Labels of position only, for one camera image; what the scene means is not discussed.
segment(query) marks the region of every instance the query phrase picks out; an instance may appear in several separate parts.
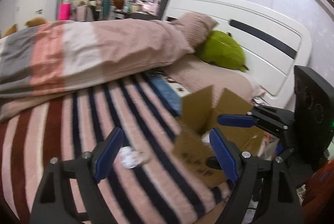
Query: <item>red fabric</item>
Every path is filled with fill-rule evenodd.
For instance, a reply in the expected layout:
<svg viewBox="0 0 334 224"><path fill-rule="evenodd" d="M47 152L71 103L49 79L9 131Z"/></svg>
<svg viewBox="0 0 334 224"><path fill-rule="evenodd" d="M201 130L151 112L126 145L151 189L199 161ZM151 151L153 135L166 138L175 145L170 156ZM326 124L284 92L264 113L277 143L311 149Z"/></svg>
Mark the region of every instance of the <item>red fabric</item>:
<svg viewBox="0 0 334 224"><path fill-rule="evenodd" d="M334 160L319 169L307 182L302 211L305 224L317 222L334 194Z"/></svg>

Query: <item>dark red stripe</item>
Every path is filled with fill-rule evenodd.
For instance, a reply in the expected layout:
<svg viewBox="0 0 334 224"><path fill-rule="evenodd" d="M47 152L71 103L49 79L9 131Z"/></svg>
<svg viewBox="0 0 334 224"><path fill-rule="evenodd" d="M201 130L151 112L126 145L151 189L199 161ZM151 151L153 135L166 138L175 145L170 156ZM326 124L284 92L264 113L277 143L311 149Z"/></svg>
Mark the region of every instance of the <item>dark red stripe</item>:
<svg viewBox="0 0 334 224"><path fill-rule="evenodd" d="M28 224L30 213L25 193L24 143L32 109L22 112L17 123L11 155L14 204L22 224Z"/></svg>
<svg viewBox="0 0 334 224"><path fill-rule="evenodd" d="M3 142L5 140L7 125L8 125L8 121L0 124L0 172L2 171L2 150L3 150ZM1 173L0 173L0 195L3 195Z"/></svg>
<svg viewBox="0 0 334 224"><path fill-rule="evenodd" d="M64 97L50 101L43 141L43 167L52 157L61 159L61 111Z"/></svg>

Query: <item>blue gripper pad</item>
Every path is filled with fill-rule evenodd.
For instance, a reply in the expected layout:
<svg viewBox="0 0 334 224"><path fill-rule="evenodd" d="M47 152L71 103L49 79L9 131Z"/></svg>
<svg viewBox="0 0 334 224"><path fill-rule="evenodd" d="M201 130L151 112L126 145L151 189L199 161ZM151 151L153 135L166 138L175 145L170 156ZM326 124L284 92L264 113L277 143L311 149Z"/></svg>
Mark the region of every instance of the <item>blue gripper pad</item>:
<svg viewBox="0 0 334 224"><path fill-rule="evenodd" d="M240 150L217 127L210 132L210 145L226 178L236 184L242 172Z"/></svg>
<svg viewBox="0 0 334 224"><path fill-rule="evenodd" d="M123 130L116 127L106 140L99 142L93 150L91 172L97 184L108 176L116 155L123 144L123 137Z"/></svg>
<svg viewBox="0 0 334 224"><path fill-rule="evenodd" d="M227 115L222 114L217 117L220 125L231 127L250 128L258 124L258 121L249 115Z"/></svg>

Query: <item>black headboard stripe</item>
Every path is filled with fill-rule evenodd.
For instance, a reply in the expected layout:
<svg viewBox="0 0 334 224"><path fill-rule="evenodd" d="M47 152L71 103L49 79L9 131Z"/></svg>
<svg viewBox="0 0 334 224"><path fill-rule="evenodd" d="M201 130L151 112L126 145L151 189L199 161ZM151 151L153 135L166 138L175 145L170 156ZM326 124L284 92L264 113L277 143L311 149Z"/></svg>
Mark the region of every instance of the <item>black headboard stripe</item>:
<svg viewBox="0 0 334 224"><path fill-rule="evenodd" d="M283 53L285 53L292 59L295 59L297 55L297 52L290 46L286 45L284 42L281 42L277 38L274 38L271 35L268 35L267 33L254 28L253 26L238 22L236 20L230 20L229 25L265 41L266 43L279 49L280 51L282 51Z"/></svg>

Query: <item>silver bolt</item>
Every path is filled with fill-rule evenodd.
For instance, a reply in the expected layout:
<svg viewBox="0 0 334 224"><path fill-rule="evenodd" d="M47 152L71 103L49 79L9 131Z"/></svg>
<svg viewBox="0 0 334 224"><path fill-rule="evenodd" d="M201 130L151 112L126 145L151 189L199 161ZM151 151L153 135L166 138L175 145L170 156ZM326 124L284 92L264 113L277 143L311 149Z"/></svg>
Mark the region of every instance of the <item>silver bolt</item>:
<svg viewBox="0 0 334 224"><path fill-rule="evenodd" d="M50 160L51 164L55 164L57 162L58 162L58 158L57 157L52 157L51 160Z"/></svg>
<svg viewBox="0 0 334 224"><path fill-rule="evenodd" d="M242 154L241 154L242 156L243 156L243 158L249 158L249 157L251 157L251 153L250 152L242 152Z"/></svg>
<svg viewBox="0 0 334 224"><path fill-rule="evenodd" d="M83 157L84 159L88 159L89 157L91 157L91 152L84 152L84 153L82 154L82 157Z"/></svg>
<svg viewBox="0 0 334 224"><path fill-rule="evenodd" d="M276 157L275 157L275 161L276 161L277 163L283 163L283 158L280 157L280 156L276 156Z"/></svg>

